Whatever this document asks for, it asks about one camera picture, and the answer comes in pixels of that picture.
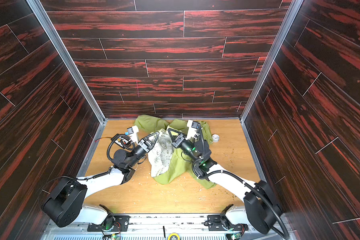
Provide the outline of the green Snoopy zip jacket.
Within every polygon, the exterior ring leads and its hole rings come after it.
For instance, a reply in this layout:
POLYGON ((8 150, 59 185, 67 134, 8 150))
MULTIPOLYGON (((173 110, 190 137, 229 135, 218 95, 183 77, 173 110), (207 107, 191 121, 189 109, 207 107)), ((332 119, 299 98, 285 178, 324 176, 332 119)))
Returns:
POLYGON ((192 171, 190 158, 183 154, 182 150, 176 149, 168 134, 168 129, 174 129, 186 134, 188 132, 187 122, 175 119, 172 122, 149 116, 140 115, 135 120, 139 130, 152 134, 159 132, 159 138, 153 150, 148 153, 148 160, 151 164, 151 176, 156 182, 168 185, 174 179, 187 172, 205 189, 210 189, 216 184, 207 180, 200 180, 192 171))

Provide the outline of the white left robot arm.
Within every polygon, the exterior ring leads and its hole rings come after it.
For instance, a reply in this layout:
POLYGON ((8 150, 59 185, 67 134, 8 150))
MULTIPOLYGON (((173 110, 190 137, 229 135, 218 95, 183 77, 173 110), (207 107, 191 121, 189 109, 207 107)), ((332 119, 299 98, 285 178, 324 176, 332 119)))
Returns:
POLYGON ((59 228, 73 223, 89 223, 108 232, 119 227, 114 213, 107 207, 89 206, 84 201, 97 192, 127 183, 136 171, 134 166, 144 161, 159 136, 159 132, 149 134, 141 140, 133 133, 113 136, 106 152, 113 165, 106 172, 92 176, 58 177, 57 185, 42 200, 41 210, 59 228))

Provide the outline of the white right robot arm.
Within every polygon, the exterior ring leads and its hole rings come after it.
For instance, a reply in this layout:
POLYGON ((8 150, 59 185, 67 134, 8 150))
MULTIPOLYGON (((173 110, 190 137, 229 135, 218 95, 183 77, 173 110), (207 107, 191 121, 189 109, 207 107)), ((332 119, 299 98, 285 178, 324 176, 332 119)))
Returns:
POLYGON ((281 219, 281 204, 267 182, 246 180, 214 161, 201 129, 196 130, 197 141, 194 143, 188 140, 184 133, 172 128, 168 129, 168 134, 172 145, 190 158, 191 169, 197 179, 217 184, 243 202, 242 207, 230 206, 223 211, 221 219, 226 228, 244 223, 250 224, 264 235, 273 230, 285 240, 290 238, 281 219))

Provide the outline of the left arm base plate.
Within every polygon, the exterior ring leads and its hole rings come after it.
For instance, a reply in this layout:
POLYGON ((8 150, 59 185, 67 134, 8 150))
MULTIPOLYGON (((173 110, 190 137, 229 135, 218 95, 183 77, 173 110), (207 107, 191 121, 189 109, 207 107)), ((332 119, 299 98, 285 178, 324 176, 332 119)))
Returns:
POLYGON ((126 232, 129 227, 130 216, 122 215, 108 215, 106 219, 100 224, 95 225, 90 223, 88 232, 126 232))

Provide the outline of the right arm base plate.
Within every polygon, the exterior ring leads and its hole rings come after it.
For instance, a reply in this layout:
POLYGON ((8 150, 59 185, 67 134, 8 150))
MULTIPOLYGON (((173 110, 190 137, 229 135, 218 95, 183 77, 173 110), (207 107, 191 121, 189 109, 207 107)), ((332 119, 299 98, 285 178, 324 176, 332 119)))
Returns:
POLYGON ((249 229, 246 224, 232 224, 227 217, 221 215, 208 215, 204 226, 208 227, 209 231, 247 231, 249 229))

